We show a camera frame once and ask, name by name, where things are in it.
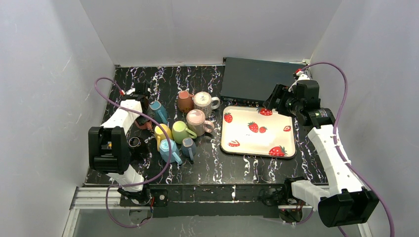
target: light blue mug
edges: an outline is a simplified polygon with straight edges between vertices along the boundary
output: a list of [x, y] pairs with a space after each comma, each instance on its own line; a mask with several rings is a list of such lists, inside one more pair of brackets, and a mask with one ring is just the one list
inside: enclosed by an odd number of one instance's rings
[[168, 113], [159, 101], [154, 101], [150, 104], [150, 109], [154, 112], [154, 119], [158, 123], [168, 124]]
[[[170, 163], [177, 162], [178, 164], [182, 164], [182, 160], [180, 159], [179, 149], [176, 146], [176, 143], [170, 139], [170, 146], [171, 146], [171, 158]], [[169, 144], [167, 140], [163, 140], [160, 143], [160, 154], [164, 161], [168, 161], [169, 158]]]
[[196, 154], [197, 147], [194, 140], [188, 137], [182, 141], [182, 153], [191, 159], [191, 163], [194, 163], [194, 155]]

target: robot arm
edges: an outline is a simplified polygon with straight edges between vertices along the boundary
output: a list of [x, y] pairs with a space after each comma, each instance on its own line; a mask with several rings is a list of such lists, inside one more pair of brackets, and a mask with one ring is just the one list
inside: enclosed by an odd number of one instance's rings
[[294, 78], [297, 77], [302, 78], [291, 88], [277, 84], [263, 106], [294, 117], [300, 125], [309, 127], [308, 138], [317, 150], [330, 188], [324, 190], [303, 177], [286, 179], [282, 198], [300, 199], [311, 205], [315, 211], [318, 210], [320, 219], [327, 227], [365, 223], [378, 204], [378, 198], [346, 166], [345, 163], [350, 161], [338, 133], [337, 146], [340, 146], [347, 162], [337, 153], [333, 141], [335, 118], [331, 110], [320, 107], [318, 83], [308, 80], [301, 71]]
[[[148, 83], [137, 83], [127, 93], [122, 92], [121, 106], [139, 112], [147, 110], [150, 92]], [[129, 164], [131, 147], [126, 141], [126, 133], [138, 117], [138, 114], [118, 108], [106, 122], [100, 127], [92, 127], [88, 133], [90, 168], [114, 178], [120, 185], [144, 181]], [[118, 192], [141, 202], [147, 198], [139, 193], [142, 190], [143, 185], [137, 185], [118, 189]]]

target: tray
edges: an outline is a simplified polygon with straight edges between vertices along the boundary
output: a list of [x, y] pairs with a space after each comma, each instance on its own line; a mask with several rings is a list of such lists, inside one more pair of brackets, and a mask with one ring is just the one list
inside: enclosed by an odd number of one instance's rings
[[229, 106], [223, 112], [221, 149], [226, 153], [292, 159], [293, 119], [263, 108]]

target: white backdrop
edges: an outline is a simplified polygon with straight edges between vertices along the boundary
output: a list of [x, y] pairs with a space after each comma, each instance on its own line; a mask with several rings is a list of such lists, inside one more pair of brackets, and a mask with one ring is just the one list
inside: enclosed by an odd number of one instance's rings
[[[343, 1], [312, 57], [340, 65], [349, 81], [339, 133], [352, 165], [384, 196], [396, 236], [418, 236], [419, 2]], [[313, 66], [323, 106], [336, 114], [343, 79]], [[381, 204], [369, 219], [375, 237], [389, 236]]]
[[58, 237], [114, 65], [78, 0], [1, 1], [0, 32], [1, 236]]
[[340, 0], [81, 0], [114, 64], [311, 57]]

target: green mug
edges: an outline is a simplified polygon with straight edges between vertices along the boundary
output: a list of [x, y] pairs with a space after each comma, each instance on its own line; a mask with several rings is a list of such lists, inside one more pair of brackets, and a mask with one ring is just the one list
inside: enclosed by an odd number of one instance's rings
[[191, 131], [182, 121], [177, 121], [173, 124], [171, 133], [173, 135], [173, 140], [178, 144], [182, 144], [182, 141], [185, 138], [190, 137], [195, 139], [197, 137], [196, 133]]

